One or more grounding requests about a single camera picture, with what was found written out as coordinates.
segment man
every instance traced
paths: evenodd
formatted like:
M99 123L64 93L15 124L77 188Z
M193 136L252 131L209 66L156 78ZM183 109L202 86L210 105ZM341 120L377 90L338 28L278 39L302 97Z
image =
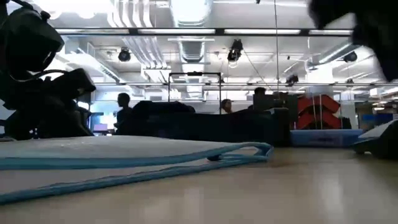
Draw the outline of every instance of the man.
M118 95L118 105L122 109L118 112L116 116L117 123L114 124L116 128L120 127L120 124L123 123L131 114L132 108L129 107L130 96L127 93L120 93Z
M266 89L265 88L263 88L263 87L257 87L255 90L254 90L254 94L255 95L265 95L266 94ZM248 110L253 110L253 105L250 105L249 107L248 107Z

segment floor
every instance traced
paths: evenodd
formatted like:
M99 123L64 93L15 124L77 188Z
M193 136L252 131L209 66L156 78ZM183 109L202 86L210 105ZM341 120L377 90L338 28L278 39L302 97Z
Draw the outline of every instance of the floor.
M0 207L2 224L398 223L398 163L278 149L267 164Z

